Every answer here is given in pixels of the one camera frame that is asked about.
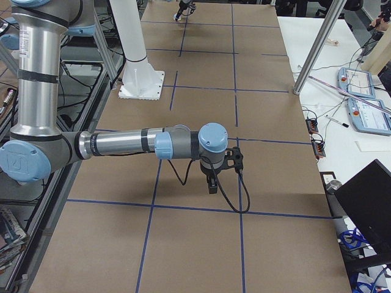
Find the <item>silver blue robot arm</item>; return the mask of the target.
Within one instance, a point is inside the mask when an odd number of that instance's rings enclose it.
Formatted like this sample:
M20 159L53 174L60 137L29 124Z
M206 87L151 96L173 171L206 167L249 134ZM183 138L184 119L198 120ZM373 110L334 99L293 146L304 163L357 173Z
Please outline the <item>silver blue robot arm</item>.
M211 194L222 189L228 134L218 123L127 132L62 132L56 125L60 43L66 33L96 33L93 1L13 1L20 27L18 121L1 147L1 168L21 183L38 181L94 156L154 153L159 159L199 161Z

